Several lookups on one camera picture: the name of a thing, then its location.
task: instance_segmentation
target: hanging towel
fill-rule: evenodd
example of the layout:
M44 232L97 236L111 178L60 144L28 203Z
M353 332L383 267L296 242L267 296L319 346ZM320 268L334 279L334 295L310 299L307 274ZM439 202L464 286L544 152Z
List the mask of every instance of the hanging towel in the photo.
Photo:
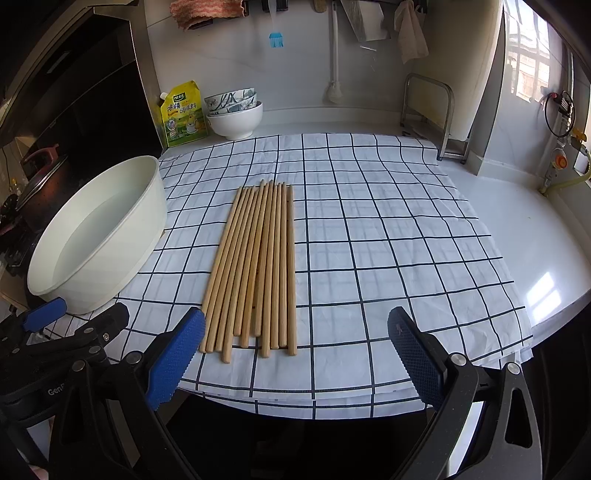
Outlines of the hanging towel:
M177 0L170 4L170 13L185 30L210 18L244 16L242 0Z
M394 30L400 32L398 44L402 54L402 63L429 55L421 25L414 11L413 0L400 2L394 13Z

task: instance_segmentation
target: wooden chopstick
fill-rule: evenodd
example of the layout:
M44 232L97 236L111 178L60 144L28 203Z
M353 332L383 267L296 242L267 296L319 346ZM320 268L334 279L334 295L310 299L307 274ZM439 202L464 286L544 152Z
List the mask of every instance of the wooden chopstick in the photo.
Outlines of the wooden chopstick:
M240 259L240 254L242 252L242 245L243 245L243 238L244 238L244 230L246 229L246 224L248 223L249 213L251 211L252 206L252 199L255 196L255 189L250 188L248 189L248 197L246 198L246 207L241 212L241 221L240 221L240 229L238 230L238 235L235 236L235 242L232 244L232 249L234 250L234 255L232 256L232 264L230 265L230 270L228 272L228 281L226 283L226 293L224 294L223 299L223 306L222 306L222 314L219 320L219 326L217 327L217 339L215 343L215 351L221 352L223 349L224 340L226 338L226 328L228 327L228 321L233 322L234 318L229 318L230 313L230 303L232 298L234 297L234 290L236 290L236 296L238 296L238 289L240 288L240 279L236 278L236 269L238 267L238 261ZM234 325L230 328L230 341L232 341L232 334L234 333Z
M230 242L228 243L228 250L226 252L226 257L223 260L223 270L220 277L220 282L217 288L214 286L214 291L212 292L212 299L215 299L212 311L212 318L211 318L211 326L209 330L209 335L207 336L207 344L205 351L207 353L212 353L216 343L216 337L218 334L218 326L219 326L219 319L220 314L222 312L222 306L224 302L224 297L226 295L226 286L228 284L228 275L230 274L230 267L232 265L232 258L234 255L234 250L236 248L236 242L238 240L238 231L240 230L240 224L242 223L242 215L246 210L246 200L250 194L250 189L243 189L240 204L238 210L236 211L235 216L235 224L232 229L232 236L230 238Z
M275 241L273 248L273 290L271 300L271 349L279 348L279 264L281 260L281 198L283 184L277 186L277 200L275 202Z
M267 255L265 264L265 288L262 308L262 330L261 330L261 356L268 358L271 354L271 292L273 290L273 260L275 248L275 219L277 217L277 194L278 186L273 186L273 197L271 199L271 216L269 218L269 240L267 250L262 253Z
M240 336L242 334L242 325L244 324L244 307L246 302L246 290L248 287L248 280L250 278L250 269L252 263L252 251L254 250L254 243L256 238L256 226L258 224L259 212L261 211L261 203L265 193L265 180L261 180L261 183L256 191L256 203L254 210L252 211L252 219L249 220L250 224L247 226L248 237L246 232L244 233L244 241L246 243L246 255L244 257L244 263L242 266L242 276L240 283L240 292L238 294L238 301L236 304L236 320L234 321L234 335Z
M256 274L256 300L255 300L255 337L262 335L262 311L265 296L265 277L267 276L267 250L269 247L269 226L271 224L271 210L273 205L273 192L275 184L270 182L267 192L267 206L265 208L265 222L261 235L261 248L258 272Z
M248 346L248 338L251 334L251 319L252 319L252 304L254 301L255 293L255 280L256 280L256 268L259 265L259 251L261 250L261 237L263 224L265 222L265 210L267 208L267 196L269 193L269 184L265 185L262 192L261 202L259 205L258 218L256 225L253 222L253 228L255 229L254 240L252 241L251 265L248 271L248 285L246 287L246 298L244 301L244 311L242 319L242 332L240 334L240 346L246 348Z
M232 225L234 224L234 217L236 210L238 208L238 203L240 202L240 195L242 194L242 187L238 189L236 192L236 196L234 197L234 201L232 203L232 208L230 210L230 215L228 215L228 221L226 222L226 226L223 230L222 239L220 240L220 244L216 251L216 258L213 261L212 272L209 275L209 280L207 282L207 290L205 291L205 295L203 296L203 301L201 305L201 311L205 314L205 335L203 336L203 340L199 345L199 351L205 353L205 344L207 343L207 335L209 333L209 324L211 315L207 314L207 307L209 306L209 299L212 296L212 291L214 284L216 282L217 272L220 270L220 262L223 257L224 250L226 249L226 240L228 239L228 235L232 230Z
M287 186L281 188L281 240L279 251L279 346L287 346Z
M216 259L213 262L214 268L212 269L212 274L209 277L209 283L207 285L207 290L205 292L205 298L203 299L202 305L203 313L205 313L206 318L206 330L205 336L203 337L201 345L199 346L199 351L201 353L205 353L207 351L206 345L208 345L209 343L212 346L211 351L213 351L213 344L216 339L217 324L219 320L219 313L217 314L217 316L214 315L215 305L218 299L220 299L220 297L223 296L223 292L225 291L224 286L224 291L222 291L222 295L218 296L220 285L222 283L223 270L225 269L226 263L228 262L228 255L230 254L230 244L232 243L232 238L234 236L234 232L236 231L236 225L238 224L238 219L244 206L245 198L246 191L242 187L240 187L238 189L238 192L236 193L236 196L234 197L232 209L230 210L230 217L228 217L226 228L224 229L224 233L222 234L222 240L220 241L220 245L217 248Z
M294 245L294 194L287 187L287 352L297 354L296 249Z

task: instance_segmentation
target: white bowl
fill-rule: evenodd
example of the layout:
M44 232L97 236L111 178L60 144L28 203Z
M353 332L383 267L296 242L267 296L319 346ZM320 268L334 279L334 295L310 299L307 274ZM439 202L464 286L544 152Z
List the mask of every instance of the white bowl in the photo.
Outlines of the white bowl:
M43 232L27 284L84 314L112 299L154 250L166 222L158 161L135 157L104 171L60 209Z
M255 89L251 87L242 90L218 93L217 95L205 97L203 101L205 102L205 105L207 105L207 110L211 115L216 112L228 113L228 108L252 97L255 93Z
M208 115L207 121L213 131L228 140L242 140L250 137L253 130L262 120L262 103L257 102L256 107L235 113L223 113L220 115Z

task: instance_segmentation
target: white plastic basin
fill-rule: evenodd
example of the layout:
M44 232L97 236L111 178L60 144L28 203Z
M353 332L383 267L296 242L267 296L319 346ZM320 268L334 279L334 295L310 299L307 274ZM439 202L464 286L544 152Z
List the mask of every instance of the white plastic basin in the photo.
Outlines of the white plastic basin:
M73 314L113 298L139 271L166 221L154 157L130 158L82 187L43 232L27 284L44 300L62 297Z

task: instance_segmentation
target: stacked bowls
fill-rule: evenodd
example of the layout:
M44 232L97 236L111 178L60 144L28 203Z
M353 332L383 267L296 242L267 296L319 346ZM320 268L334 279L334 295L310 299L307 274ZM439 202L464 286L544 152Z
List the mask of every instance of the stacked bowls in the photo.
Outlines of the stacked bowls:
M233 90L204 99L213 131L228 140L250 137L262 120L262 103L254 88Z

